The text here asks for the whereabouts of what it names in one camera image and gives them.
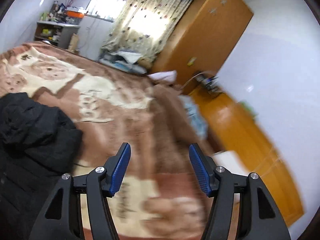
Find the brown blanket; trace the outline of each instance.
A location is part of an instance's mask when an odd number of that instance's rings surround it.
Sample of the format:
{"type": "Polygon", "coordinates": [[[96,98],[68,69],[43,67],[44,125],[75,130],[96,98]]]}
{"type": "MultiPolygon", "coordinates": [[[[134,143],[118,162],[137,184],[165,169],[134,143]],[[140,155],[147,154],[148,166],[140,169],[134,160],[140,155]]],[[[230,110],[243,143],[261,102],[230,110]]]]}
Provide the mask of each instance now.
{"type": "MultiPolygon", "coordinates": [[[[73,175],[115,155],[122,142],[132,157],[120,191],[108,199],[121,239],[199,239],[210,202],[200,191],[188,147],[200,141],[175,90],[41,42],[0,55],[0,96],[27,92],[60,107],[84,132],[73,175]]],[[[92,239],[85,195],[86,240],[92,239]]]]}

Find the metal screw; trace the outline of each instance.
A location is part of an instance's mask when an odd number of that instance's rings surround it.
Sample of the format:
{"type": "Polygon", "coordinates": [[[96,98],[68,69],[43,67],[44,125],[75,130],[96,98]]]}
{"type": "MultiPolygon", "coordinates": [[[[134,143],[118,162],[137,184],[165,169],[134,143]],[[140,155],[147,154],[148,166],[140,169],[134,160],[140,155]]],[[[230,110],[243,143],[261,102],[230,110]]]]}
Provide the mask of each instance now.
{"type": "Polygon", "coordinates": [[[96,168],[96,173],[103,173],[103,172],[104,172],[104,167],[96,168]]]}
{"type": "Polygon", "coordinates": [[[226,169],[225,169],[224,167],[222,167],[222,166],[218,166],[218,167],[216,168],[216,171],[217,171],[217,172],[221,172],[221,173],[222,173],[222,172],[225,172],[225,170],[226,170],[226,169]]]}
{"type": "Polygon", "coordinates": [[[62,179],[66,180],[70,178],[70,174],[69,173],[65,173],[61,176],[62,179]]]}
{"type": "Polygon", "coordinates": [[[253,179],[259,178],[259,175],[258,175],[257,173],[251,173],[250,176],[251,176],[251,178],[253,178],[253,179]]]}

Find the black jacket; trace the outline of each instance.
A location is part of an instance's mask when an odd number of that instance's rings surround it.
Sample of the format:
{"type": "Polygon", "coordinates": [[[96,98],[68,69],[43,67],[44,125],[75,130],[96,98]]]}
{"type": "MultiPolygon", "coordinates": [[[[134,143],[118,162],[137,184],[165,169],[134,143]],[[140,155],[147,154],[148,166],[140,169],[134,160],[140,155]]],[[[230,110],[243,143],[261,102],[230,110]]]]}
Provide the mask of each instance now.
{"type": "Polygon", "coordinates": [[[0,239],[28,239],[58,178],[70,172],[82,132],[57,107],[26,93],[0,99],[0,239]]]}

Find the window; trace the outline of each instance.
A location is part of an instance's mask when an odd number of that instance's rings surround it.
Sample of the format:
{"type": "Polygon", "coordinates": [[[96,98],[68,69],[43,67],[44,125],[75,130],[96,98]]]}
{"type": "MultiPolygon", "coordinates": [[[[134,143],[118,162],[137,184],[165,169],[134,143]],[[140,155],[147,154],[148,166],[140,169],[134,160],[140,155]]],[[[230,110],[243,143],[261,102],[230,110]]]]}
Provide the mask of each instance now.
{"type": "Polygon", "coordinates": [[[127,0],[91,0],[87,13],[102,19],[114,21],[120,14],[127,0]]]}

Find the blue cloth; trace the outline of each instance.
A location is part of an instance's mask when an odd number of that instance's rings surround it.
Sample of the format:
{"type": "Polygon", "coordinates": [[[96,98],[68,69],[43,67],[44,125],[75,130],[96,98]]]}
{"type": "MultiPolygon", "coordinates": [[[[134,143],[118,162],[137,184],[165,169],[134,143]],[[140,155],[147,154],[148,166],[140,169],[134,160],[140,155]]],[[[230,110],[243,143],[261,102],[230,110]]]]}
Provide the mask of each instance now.
{"type": "Polygon", "coordinates": [[[196,134],[201,140],[205,140],[208,136],[208,124],[201,116],[198,106],[194,103],[191,97],[180,95],[180,100],[187,112],[189,121],[196,134]]]}

